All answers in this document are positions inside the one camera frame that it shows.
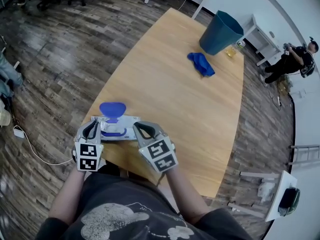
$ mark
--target person in black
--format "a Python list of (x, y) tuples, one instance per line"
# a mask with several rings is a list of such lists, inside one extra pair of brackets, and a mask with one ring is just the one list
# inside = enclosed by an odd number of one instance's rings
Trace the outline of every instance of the person in black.
[(73, 168), (36, 240), (252, 240), (224, 208), (212, 210), (179, 166), (165, 172), (179, 215), (155, 185), (107, 162), (86, 180)]
[(318, 44), (313, 40), (307, 48), (302, 46), (295, 47), (292, 44), (289, 45), (289, 55), (283, 54), (276, 64), (264, 69), (266, 73), (272, 73), (272, 75), (267, 78), (264, 78), (262, 75), (259, 76), (265, 86), (276, 81), (284, 74), (294, 73), (305, 67), (309, 67), (314, 62), (313, 54), (319, 50)]

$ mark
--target wooden floor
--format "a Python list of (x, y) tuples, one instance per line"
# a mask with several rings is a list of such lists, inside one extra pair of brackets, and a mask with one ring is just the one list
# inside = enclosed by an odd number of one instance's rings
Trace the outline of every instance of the wooden floor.
[[(47, 11), (31, 0), (25, 9), (11, 4), (0, 12), (0, 34), (8, 43), (5, 53), (20, 61), (23, 86), (13, 99), (20, 125), (38, 153), (51, 163), (70, 159), (77, 128), (119, 63), (142, 35), (170, 7), (184, 0), (87, 0), (71, 6), (66, 0)], [(195, 4), (187, 1), (181, 12), (191, 16)], [(197, 21), (208, 25), (212, 16), (203, 10)], [(275, 85), (264, 88), (258, 79), (259, 57), (250, 46), (245, 55), (244, 87), (236, 138), (223, 182), (212, 207), (228, 202), (260, 204), (259, 182), (240, 179), (240, 171), (286, 170), (293, 138), (293, 112), (288, 97), (277, 108)], [(26, 141), (0, 129), (0, 228), (5, 239), (33, 239), (45, 220), (55, 195), (71, 170), (70, 164), (49, 166), (31, 153)], [(254, 239), (261, 239), (269, 224), (234, 213)]]

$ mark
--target blue lid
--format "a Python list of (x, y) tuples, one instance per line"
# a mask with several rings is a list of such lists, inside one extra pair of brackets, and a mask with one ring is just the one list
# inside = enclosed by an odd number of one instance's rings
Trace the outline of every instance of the blue lid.
[(122, 102), (104, 102), (100, 105), (101, 113), (107, 118), (119, 118), (126, 112), (126, 105)]

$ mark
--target white cable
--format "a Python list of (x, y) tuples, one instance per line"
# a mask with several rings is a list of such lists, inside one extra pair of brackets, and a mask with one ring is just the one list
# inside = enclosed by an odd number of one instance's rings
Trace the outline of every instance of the white cable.
[(178, 9), (178, 11), (181, 9), (182, 6), (184, 6), (184, 4), (185, 4), (186, 1), (187, 1), (187, 0), (184, 0), (183, 4), (180, 6), (180, 8)]
[(19, 125), (15, 125), (15, 126), (13, 127), (13, 130), (14, 130), (16, 127), (19, 127), (20, 130), (21, 130), (21, 131), (23, 132), (23, 134), (25, 135), (25, 137), (26, 137), (27, 141), (29, 142), (30, 148), (31, 148), (32, 152), (34, 153), (34, 155), (35, 155), (37, 158), (39, 158), (42, 162), (46, 163), (47, 165), (50, 165), (50, 166), (60, 166), (60, 165), (63, 165), (63, 164), (65, 164), (65, 163), (69, 163), (70, 161), (73, 160), (73, 159), (71, 158), (70, 160), (65, 161), (65, 162), (61, 162), (61, 163), (49, 163), (49, 162), (46, 162), (45, 160), (43, 160), (40, 156), (38, 156), (38, 155), (35, 153), (35, 151), (34, 151), (34, 149), (32, 148), (31, 143), (30, 143), (30, 140), (29, 140), (27, 134), (25, 133), (25, 131), (24, 131)]

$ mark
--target blue rag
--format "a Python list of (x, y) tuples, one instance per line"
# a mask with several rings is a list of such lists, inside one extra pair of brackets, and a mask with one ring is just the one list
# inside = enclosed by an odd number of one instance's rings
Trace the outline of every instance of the blue rag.
[(209, 64), (209, 62), (207, 61), (207, 59), (203, 53), (191, 52), (188, 54), (187, 58), (190, 61), (193, 61), (195, 69), (198, 70), (200, 72), (200, 74), (203, 75), (204, 77), (211, 77), (215, 74), (214, 69)]

